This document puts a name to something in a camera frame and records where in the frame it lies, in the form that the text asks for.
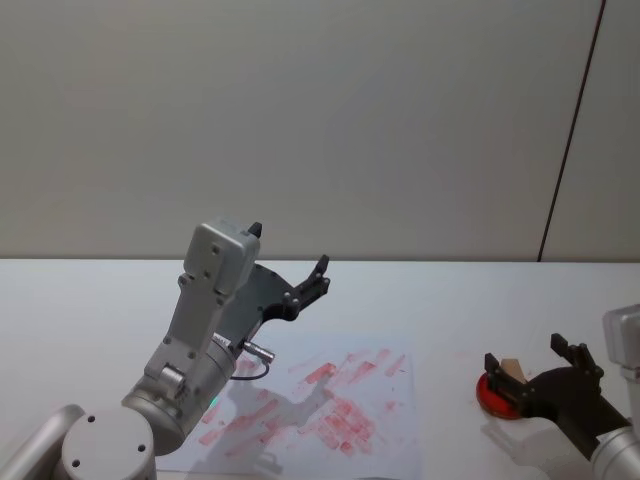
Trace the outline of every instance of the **white table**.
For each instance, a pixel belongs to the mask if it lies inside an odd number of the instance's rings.
[[[295,283],[312,263],[265,265]],[[1,260],[0,445],[64,404],[117,405],[168,327],[181,267]],[[629,412],[624,382],[607,361],[601,317],[640,299],[640,265],[333,262],[328,275],[326,297],[293,324],[265,328],[409,338],[425,478],[546,478],[529,463],[551,465],[554,478],[568,480],[585,466],[550,422],[497,421],[479,409],[475,383],[488,351],[519,357],[525,373],[535,375],[562,364],[549,349],[551,333],[586,342],[605,370],[606,397]],[[500,431],[513,442],[510,453],[491,440]],[[569,452],[561,462],[540,460],[559,448]],[[201,477],[160,474],[184,478]]]

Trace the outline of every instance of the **red paint smear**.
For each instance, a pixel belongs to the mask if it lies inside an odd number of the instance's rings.
[[[224,433],[224,428],[222,428],[220,430],[211,430],[210,432],[208,432],[208,433],[204,434],[202,437],[200,437],[198,439],[198,442],[200,442],[205,447],[208,447],[213,442],[215,442],[220,437],[220,435],[222,435],[223,433]]]
[[[356,445],[360,449],[360,451],[366,455],[371,455],[373,453],[373,448],[371,448],[371,444],[361,438],[356,438]]]
[[[275,408],[278,406],[278,400],[275,398],[271,399],[269,403],[267,403],[264,407],[258,410],[251,415],[241,415],[233,419],[233,421],[227,425],[225,430],[229,430],[232,432],[237,432],[240,430],[246,430],[256,423],[258,419],[264,417],[265,415],[269,415]]]
[[[333,375],[331,380],[329,380],[329,383],[327,383],[327,387],[337,387],[339,385],[345,384],[349,380],[349,378],[351,377],[351,371],[346,367],[349,366],[350,355],[352,354],[347,355],[347,358],[345,358],[344,362],[342,362],[342,364],[338,367],[336,373]]]
[[[373,363],[371,363],[371,362],[362,362],[358,366],[358,369],[356,370],[356,373],[354,373],[353,377],[351,377],[351,380],[349,380],[349,385],[353,385],[354,383],[358,383],[358,382],[362,381],[363,379],[365,379],[366,377],[371,375],[371,373],[375,369],[376,369],[376,366]]]
[[[261,443],[266,445],[267,443],[273,441],[277,437],[281,437],[284,435],[284,430],[278,430],[280,426],[280,415],[276,415],[275,417],[270,418],[266,422],[264,422],[264,426],[267,428],[266,432],[259,433],[257,435],[253,435],[240,443],[236,444],[227,452],[225,455],[227,457],[235,457],[237,455],[244,454],[247,450],[255,447],[256,444]]]
[[[280,415],[276,415],[275,417],[270,418],[266,422],[264,422],[264,426],[267,427],[267,430],[276,430],[278,428],[278,423],[280,420]]]
[[[376,355],[376,365],[380,365],[382,362],[384,362],[389,355],[391,355],[391,350],[389,350],[388,348],[383,348],[382,350],[380,350],[378,352],[378,355]]]
[[[311,372],[304,379],[309,385],[317,383],[325,375],[333,376],[336,373],[336,366],[333,363],[325,363],[320,368]]]
[[[202,423],[207,423],[207,424],[211,423],[211,420],[215,418],[219,410],[220,410],[220,402],[218,402],[215,407],[213,407],[211,410],[205,413],[204,417],[202,417]]]
[[[393,377],[396,374],[396,372],[400,369],[402,362],[404,362],[404,357],[405,357],[404,355],[400,355],[398,359],[395,362],[393,362],[393,364],[389,368],[387,368],[387,371],[384,372],[384,374],[387,377]]]
[[[238,432],[238,431],[246,430],[252,425],[254,425],[261,417],[264,417],[265,415],[269,415],[269,413],[271,413],[277,406],[278,406],[278,400],[274,398],[265,406],[260,408],[258,411],[252,413],[251,415],[241,415],[240,417],[236,417],[226,427],[221,428],[220,430],[211,430],[210,432],[200,437],[198,441],[202,445],[209,446],[214,441],[216,441],[220,437],[220,435],[222,435],[224,432],[227,432],[227,431]]]
[[[354,444],[361,453],[371,454],[370,440],[375,433],[375,424],[351,400],[333,395],[328,415],[298,433],[315,433],[327,447],[332,450],[340,447],[340,451],[348,456],[355,454]]]
[[[342,445],[340,445],[340,451],[347,457],[353,457],[353,454],[356,453],[353,445],[351,445],[349,442],[342,442]]]
[[[316,430],[318,437],[331,450],[336,450],[340,446],[340,441],[333,434],[331,429],[324,424],[319,424]]]
[[[362,357],[367,355],[368,353],[369,353],[369,350],[361,350],[361,351],[356,352],[356,353],[350,353],[350,354],[347,355],[346,361],[350,362],[350,363],[355,363],[358,360],[360,360]]]

